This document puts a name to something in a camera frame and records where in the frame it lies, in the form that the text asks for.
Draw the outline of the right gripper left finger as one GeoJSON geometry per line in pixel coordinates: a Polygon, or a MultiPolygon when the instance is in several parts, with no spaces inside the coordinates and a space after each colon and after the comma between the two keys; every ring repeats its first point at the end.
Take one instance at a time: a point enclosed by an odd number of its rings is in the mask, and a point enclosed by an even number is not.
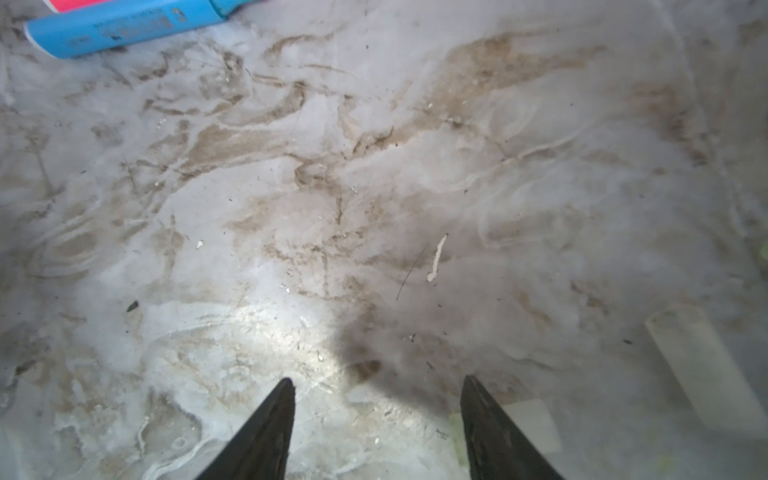
{"type": "Polygon", "coordinates": [[[295,409],[295,386],[283,378],[197,479],[283,480],[295,409]]]}

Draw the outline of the pink highlighter pen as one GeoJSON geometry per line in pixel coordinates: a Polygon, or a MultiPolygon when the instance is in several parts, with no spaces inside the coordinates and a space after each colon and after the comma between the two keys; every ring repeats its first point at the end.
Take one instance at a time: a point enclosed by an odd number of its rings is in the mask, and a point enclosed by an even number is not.
{"type": "Polygon", "coordinates": [[[44,0],[45,5],[54,13],[64,13],[108,0],[44,0]]]}

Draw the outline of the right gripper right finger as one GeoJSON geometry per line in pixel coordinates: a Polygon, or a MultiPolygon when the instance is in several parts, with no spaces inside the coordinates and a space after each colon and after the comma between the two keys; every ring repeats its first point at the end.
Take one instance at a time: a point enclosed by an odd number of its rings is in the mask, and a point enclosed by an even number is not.
{"type": "Polygon", "coordinates": [[[562,480],[473,375],[465,377],[461,417],[472,480],[562,480]]]}

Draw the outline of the blue highlighter pen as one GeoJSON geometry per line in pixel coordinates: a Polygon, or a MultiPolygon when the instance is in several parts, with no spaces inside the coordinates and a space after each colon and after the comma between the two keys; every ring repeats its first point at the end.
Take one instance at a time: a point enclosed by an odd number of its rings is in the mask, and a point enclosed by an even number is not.
{"type": "Polygon", "coordinates": [[[105,1],[28,21],[26,38],[58,59],[222,23],[249,0],[105,1]]]}

